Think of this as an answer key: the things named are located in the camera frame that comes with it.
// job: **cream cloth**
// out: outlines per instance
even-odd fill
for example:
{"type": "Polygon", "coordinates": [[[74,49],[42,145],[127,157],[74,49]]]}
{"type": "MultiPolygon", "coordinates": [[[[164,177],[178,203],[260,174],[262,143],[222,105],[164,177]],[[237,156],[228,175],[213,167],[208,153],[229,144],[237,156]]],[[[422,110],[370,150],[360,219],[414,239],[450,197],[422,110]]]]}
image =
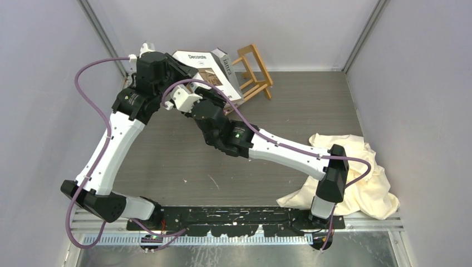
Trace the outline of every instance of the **cream cloth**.
{"type": "MultiPolygon", "coordinates": [[[[349,186],[345,190],[344,201],[338,203],[335,215],[348,215],[357,211],[379,220],[392,215],[400,206],[398,198],[389,193],[390,183],[385,176],[385,169],[375,162],[375,151],[364,138],[355,135],[327,136],[315,134],[309,138],[309,142],[315,147],[330,149],[332,145],[341,145],[346,150],[348,157],[364,159],[372,165],[372,171],[362,180],[349,186]]],[[[349,161],[347,182],[361,176],[367,166],[360,162],[349,161]]],[[[295,209],[309,209],[316,192],[318,181],[308,177],[302,188],[277,200],[280,207],[295,209]]]]}

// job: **metal frame edge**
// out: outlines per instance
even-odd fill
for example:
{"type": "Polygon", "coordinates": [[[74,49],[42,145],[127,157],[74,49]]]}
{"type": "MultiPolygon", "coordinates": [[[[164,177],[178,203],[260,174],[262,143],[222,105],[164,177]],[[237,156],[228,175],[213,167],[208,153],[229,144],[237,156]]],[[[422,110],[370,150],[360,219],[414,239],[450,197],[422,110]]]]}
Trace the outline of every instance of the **metal frame edge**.
{"type": "MultiPolygon", "coordinates": [[[[108,52],[110,57],[118,57],[118,53],[116,52],[115,47],[113,46],[108,35],[106,34],[105,29],[103,28],[99,18],[95,14],[94,9],[90,5],[89,0],[77,0],[77,2],[82,7],[84,14],[87,16],[88,20],[90,21],[90,24],[95,30],[95,33],[99,37],[100,41],[102,42],[105,50],[108,52]]],[[[120,71],[121,75],[123,75],[123,77],[126,77],[127,74],[123,63],[121,61],[115,61],[115,65],[120,71]]]]}
{"type": "Polygon", "coordinates": [[[403,241],[403,245],[405,246],[406,254],[408,259],[410,260],[410,265],[412,267],[418,266],[418,261],[416,260],[415,254],[413,253],[413,249],[411,247],[410,238],[408,237],[407,232],[400,233],[401,240],[403,241]]]}
{"type": "Polygon", "coordinates": [[[394,250],[395,259],[399,267],[413,267],[408,252],[406,251],[401,233],[389,231],[390,242],[394,250]]]}
{"type": "MultiPolygon", "coordinates": [[[[74,236],[80,243],[82,243],[85,238],[84,234],[75,234],[74,236]]],[[[80,251],[81,249],[74,246],[72,243],[69,243],[69,249],[67,250],[62,267],[76,267],[80,256],[80,251]]]]}
{"type": "Polygon", "coordinates": [[[349,58],[346,61],[346,65],[342,69],[342,72],[347,74],[347,72],[351,68],[352,64],[354,63],[354,60],[356,59],[357,55],[359,54],[362,46],[364,45],[364,43],[367,40],[368,36],[370,35],[372,29],[374,28],[376,22],[378,21],[378,18],[380,17],[382,11],[385,9],[385,7],[387,6],[389,1],[390,0],[378,0],[378,2],[375,5],[369,19],[367,20],[367,23],[366,23],[364,29],[362,30],[361,35],[359,36],[359,39],[356,42],[356,45],[352,49],[352,52],[349,55],[349,58]]]}

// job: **white wall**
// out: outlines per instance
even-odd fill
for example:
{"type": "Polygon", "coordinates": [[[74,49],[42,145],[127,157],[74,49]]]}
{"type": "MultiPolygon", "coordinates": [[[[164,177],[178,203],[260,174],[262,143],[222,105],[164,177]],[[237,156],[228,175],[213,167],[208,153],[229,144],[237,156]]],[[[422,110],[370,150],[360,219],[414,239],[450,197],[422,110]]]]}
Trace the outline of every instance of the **white wall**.
{"type": "Polygon", "coordinates": [[[472,262],[472,2],[390,1],[348,73],[420,266],[472,262]]]}
{"type": "Polygon", "coordinates": [[[377,0],[90,2],[120,53],[150,41],[161,52],[218,46],[236,58],[255,43],[269,70],[313,71],[343,69],[377,0]]]}
{"type": "MultiPolygon", "coordinates": [[[[61,266],[68,198],[104,126],[73,86],[107,53],[76,1],[0,1],[0,265],[61,266]]],[[[122,79],[98,66],[81,84],[110,106],[122,79]]]]}

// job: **gray floor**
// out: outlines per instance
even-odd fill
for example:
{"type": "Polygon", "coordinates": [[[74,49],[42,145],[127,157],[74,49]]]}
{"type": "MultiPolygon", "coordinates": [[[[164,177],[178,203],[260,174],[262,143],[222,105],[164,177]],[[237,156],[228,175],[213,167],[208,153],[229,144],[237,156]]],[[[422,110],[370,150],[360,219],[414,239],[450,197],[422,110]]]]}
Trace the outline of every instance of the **gray floor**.
{"type": "MultiPolygon", "coordinates": [[[[260,93],[240,108],[252,124],[302,144],[317,132],[362,135],[344,73],[271,76],[272,100],[260,93]]],[[[192,119],[161,109],[133,143],[114,190],[163,205],[276,205],[306,178],[272,162],[226,156],[204,143],[192,119]]]]}

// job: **black mounting plate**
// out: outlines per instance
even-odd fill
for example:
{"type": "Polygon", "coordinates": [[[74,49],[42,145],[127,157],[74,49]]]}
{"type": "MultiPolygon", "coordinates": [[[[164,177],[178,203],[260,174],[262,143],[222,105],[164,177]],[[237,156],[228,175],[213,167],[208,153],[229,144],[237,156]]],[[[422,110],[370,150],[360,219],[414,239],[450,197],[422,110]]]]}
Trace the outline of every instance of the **black mounting plate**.
{"type": "MultiPolygon", "coordinates": [[[[234,207],[234,206],[163,206],[165,230],[168,233],[187,228],[187,236],[206,236],[212,231],[213,236],[226,234],[229,237],[255,234],[259,225],[264,229],[264,236],[301,236],[304,231],[316,231],[327,225],[314,225],[309,210],[287,209],[282,207],[234,207]]],[[[144,225],[150,230],[161,230],[162,225],[144,225]]],[[[333,227],[344,229],[343,216],[334,216],[333,227]]],[[[127,230],[142,230],[133,222],[128,222],[127,230]]]]}

